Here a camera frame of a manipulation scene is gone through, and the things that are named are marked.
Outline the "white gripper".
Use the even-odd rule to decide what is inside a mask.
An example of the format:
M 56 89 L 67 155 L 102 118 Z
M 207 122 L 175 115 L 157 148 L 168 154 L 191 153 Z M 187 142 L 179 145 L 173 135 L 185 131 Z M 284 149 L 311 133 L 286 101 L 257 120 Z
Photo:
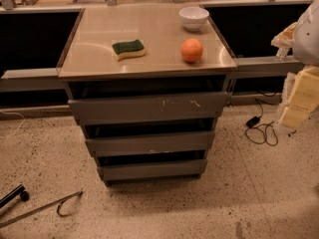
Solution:
M 277 34 L 271 45 L 277 48 L 292 48 L 294 22 Z M 299 128 L 319 106 L 319 67 L 305 66 L 298 74 L 288 73 L 279 106 L 278 123 L 291 129 Z

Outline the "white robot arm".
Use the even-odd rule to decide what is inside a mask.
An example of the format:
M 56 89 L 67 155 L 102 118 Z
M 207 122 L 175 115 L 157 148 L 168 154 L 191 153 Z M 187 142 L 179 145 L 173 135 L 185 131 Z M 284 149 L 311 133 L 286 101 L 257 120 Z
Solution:
M 314 0 L 298 21 L 276 35 L 271 45 L 291 48 L 293 57 L 304 68 L 287 80 L 283 92 L 283 112 L 278 121 L 282 126 L 297 129 L 319 106 L 319 0 Z

